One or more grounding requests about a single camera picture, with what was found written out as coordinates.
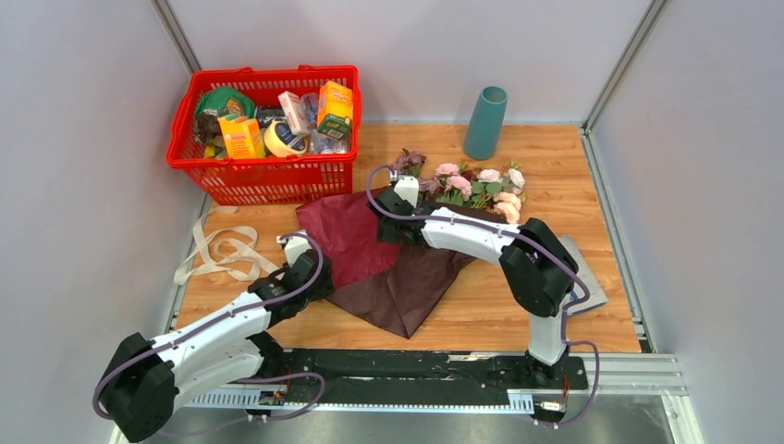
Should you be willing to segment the dark red wrapping paper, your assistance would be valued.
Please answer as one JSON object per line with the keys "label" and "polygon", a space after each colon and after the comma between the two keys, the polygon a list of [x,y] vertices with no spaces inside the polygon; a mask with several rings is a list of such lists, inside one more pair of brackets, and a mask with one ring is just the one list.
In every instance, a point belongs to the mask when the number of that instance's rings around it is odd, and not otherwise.
{"label": "dark red wrapping paper", "polygon": [[366,194],[299,206],[300,228],[332,263],[330,302],[369,324],[409,339],[474,258],[450,250],[383,243]]}

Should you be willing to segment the white printed ribbon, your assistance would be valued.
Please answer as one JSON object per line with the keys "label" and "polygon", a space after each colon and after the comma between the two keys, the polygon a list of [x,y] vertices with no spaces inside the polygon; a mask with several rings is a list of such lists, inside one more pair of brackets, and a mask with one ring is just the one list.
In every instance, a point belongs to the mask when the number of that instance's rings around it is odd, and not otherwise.
{"label": "white printed ribbon", "polygon": [[197,276],[226,274],[237,282],[253,282],[278,269],[256,251],[258,231],[247,225],[220,228],[206,234],[204,223],[216,213],[234,214],[236,206],[220,205],[200,217],[192,227],[193,247],[174,272],[173,282],[184,286]]}

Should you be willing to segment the pink flower bouquet brown wrap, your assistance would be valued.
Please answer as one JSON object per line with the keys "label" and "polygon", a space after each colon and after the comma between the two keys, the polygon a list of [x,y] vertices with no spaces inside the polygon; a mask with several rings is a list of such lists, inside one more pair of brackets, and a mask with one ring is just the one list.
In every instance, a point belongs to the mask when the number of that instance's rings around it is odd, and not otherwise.
{"label": "pink flower bouquet brown wrap", "polygon": [[442,163],[432,177],[424,178],[425,162],[424,154],[403,150],[391,164],[396,173],[418,180],[420,201],[484,210],[502,216],[509,224],[520,222],[526,180],[518,162],[510,161],[499,169]]}

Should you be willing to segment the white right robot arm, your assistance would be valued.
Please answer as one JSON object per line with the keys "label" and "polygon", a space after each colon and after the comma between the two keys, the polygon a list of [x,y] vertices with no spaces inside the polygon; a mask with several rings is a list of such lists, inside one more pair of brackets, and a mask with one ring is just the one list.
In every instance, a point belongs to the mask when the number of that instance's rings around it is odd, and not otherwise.
{"label": "white right robot arm", "polygon": [[529,378],[547,388],[563,377],[569,295],[575,287],[586,297],[590,291],[578,277],[573,256],[543,221],[492,223],[440,203],[415,207],[391,188],[368,199],[381,240],[450,250],[500,267],[513,298],[529,314]]}

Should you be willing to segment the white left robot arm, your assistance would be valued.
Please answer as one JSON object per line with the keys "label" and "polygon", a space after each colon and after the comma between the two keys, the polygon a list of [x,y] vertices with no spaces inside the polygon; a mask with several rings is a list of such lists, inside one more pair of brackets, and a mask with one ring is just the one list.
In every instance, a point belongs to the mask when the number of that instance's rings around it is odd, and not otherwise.
{"label": "white left robot arm", "polygon": [[218,311],[177,331],[118,345],[97,404],[132,443],[159,432],[179,408],[238,380],[279,382],[283,348],[269,328],[335,291],[330,259],[314,248],[253,281]]}

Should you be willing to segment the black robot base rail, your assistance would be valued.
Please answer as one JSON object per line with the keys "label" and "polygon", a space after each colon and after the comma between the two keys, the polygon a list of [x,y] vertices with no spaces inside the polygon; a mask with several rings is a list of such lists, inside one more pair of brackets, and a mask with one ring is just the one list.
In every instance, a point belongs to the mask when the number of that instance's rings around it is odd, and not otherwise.
{"label": "black robot base rail", "polygon": [[601,395],[684,396],[672,355],[571,353],[547,370],[523,353],[290,349],[278,385],[233,384],[192,407],[343,412],[530,413],[537,401]]}

